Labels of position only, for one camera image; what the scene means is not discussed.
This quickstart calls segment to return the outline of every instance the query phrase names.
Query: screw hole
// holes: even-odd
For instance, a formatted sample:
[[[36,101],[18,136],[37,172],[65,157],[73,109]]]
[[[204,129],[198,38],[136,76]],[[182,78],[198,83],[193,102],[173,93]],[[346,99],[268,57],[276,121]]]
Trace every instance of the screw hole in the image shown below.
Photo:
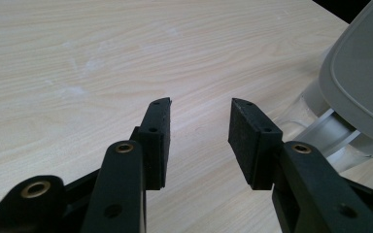
[[[336,207],[338,213],[349,218],[356,218],[358,213],[351,207],[347,206],[345,203],[341,203]]]
[[[117,217],[122,213],[122,206],[120,204],[113,204],[105,208],[104,216],[107,218]]]
[[[39,181],[31,183],[22,190],[20,196],[23,198],[35,198],[45,194],[51,187],[51,183],[47,181]]]
[[[309,147],[301,145],[301,144],[293,145],[292,149],[299,152],[299,153],[310,153],[310,152],[312,152]]]
[[[116,147],[115,151],[120,152],[120,153],[125,153],[125,152],[130,152],[133,149],[134,149],[134,146],[130,144],[121,144]]]

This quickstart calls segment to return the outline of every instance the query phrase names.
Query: light wood grain surface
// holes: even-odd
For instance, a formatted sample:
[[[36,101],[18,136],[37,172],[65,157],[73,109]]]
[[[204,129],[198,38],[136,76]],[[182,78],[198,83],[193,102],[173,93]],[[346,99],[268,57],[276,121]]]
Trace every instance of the light wood grain surface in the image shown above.
[[[270,117],[314,79],[347,24],[310,0],[0,0],[0,200],[17,183],[99,168],[171,97],[167,184],[149,232],[280,232],[227,140],[232,97]],[[373,160],[347,171],[373,186]]]

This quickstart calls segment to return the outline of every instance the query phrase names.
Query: table surface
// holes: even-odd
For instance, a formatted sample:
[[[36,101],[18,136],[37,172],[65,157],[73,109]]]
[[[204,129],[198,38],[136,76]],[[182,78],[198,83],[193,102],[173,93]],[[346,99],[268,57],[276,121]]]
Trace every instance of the table surface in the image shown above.
[[[347,24],[310,0],[0,1],[0,200],[100,167],[171,97],[167,184],[149,232],[280,232],[226,142],[232,97],[279,116]],[[373,159],[344,176],[373,187]]]

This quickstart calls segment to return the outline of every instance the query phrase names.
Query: wooden table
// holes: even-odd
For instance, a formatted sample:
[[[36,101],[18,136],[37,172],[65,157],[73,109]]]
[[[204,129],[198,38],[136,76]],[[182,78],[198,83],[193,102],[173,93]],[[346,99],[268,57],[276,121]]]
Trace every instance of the wooden table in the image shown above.
[[[310,0],[0,0],[0,200],[17,183],[99,168],[169,96],[167,184],[149,232],[280,232],[226,142],[232,97],[274,118],[347,24]],[[344,173],[373,186],[373,160]]]

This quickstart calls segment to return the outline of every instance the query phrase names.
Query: gray plastic cover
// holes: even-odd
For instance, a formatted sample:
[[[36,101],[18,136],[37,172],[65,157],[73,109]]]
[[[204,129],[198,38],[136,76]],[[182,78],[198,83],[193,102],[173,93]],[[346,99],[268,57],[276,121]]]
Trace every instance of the gray plastic cover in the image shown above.
[[[331,108],[373,138],[373,0],[329,52],[319,82]]]

